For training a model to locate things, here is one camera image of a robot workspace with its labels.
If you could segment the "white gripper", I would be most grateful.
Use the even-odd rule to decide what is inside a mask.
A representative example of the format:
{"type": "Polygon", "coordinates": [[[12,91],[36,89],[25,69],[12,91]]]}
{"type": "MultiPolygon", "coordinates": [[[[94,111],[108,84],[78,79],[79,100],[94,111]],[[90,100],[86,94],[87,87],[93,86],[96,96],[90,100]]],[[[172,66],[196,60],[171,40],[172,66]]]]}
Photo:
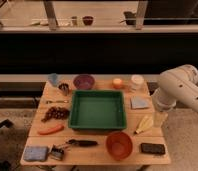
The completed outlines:
{"type": "Polygon", "coordinates": [[[152,97],[152,102],[157,111],[154,115],[154,126],[160,128],[167,119],[167,107],[161,104],[155,97],[152,97]]]}

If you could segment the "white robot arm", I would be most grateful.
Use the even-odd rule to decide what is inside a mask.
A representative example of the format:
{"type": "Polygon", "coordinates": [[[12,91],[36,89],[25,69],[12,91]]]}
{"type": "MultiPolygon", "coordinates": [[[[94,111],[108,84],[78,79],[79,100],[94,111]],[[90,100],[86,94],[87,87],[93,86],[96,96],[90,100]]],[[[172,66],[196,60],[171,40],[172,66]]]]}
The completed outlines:
{"type": "Polygon", "coordinates": [[[167,112],[180,101],[198,113],[198,69],[182,65],[157,76],[158,88],[151,95],[154,108],[154,126],[161,127],[168,117],[167,112]]]}

